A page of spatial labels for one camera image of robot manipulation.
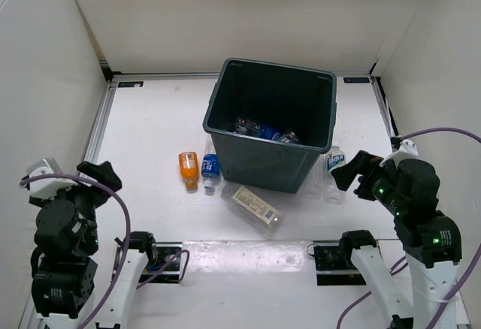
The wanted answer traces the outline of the clear bottle blue green label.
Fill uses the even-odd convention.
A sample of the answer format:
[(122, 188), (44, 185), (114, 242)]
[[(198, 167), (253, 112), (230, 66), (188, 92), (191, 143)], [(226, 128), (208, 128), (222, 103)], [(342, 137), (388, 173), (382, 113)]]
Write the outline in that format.
[(333, 146), (325, 155), (325, 181), (331, 182), (333, 177), (331, 172), (346, 164), (345, 152), (339, 146)]

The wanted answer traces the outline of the orange juice bottle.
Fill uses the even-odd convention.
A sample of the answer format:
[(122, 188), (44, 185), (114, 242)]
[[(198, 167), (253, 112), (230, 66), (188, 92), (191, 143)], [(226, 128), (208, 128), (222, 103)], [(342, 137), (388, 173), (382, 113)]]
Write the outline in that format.
[(198, 158), (195, 152), (182, 152), (178, 155), (180, 175), (188, 190), (198, 187)]

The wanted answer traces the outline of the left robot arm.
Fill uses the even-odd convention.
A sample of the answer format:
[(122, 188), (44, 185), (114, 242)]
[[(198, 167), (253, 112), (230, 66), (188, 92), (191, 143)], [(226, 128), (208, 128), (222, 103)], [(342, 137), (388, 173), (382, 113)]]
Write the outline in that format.
[(89, 177), (66, 177), (46, 158), (31, 168), (25, 185), (29, 202), (39, 207), (35, 250), (31, 256), (32, 299), (37, 314), (51, 328), (125, 328), (139, 279), (158, 260), (153, 234), (128, 232), (119, 240), (120, 257), (107, 297), (93, 309), (98, 268), (95, 211), (122, 188), (110, 162), (83, 161), (77, 170)]

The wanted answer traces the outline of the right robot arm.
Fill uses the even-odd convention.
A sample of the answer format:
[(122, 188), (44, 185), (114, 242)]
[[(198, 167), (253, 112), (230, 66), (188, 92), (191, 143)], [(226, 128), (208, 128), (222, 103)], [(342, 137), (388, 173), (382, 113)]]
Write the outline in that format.
[(440, 179), (434, 167), (414, 157), (395, 161), (359, 151), (331, 175), (342, 191), (358, 181), (355, 195), (379, 202), (393, 216), (410, 270), (411, 302), (397, 290), (369, 231), (343, 233), (337, 251), (342, 266), (362, 275), (383, 314), (384, 327), (455, 328), (456, 308), (449, 292), (462, 257), (461, 234), (437, 209)]

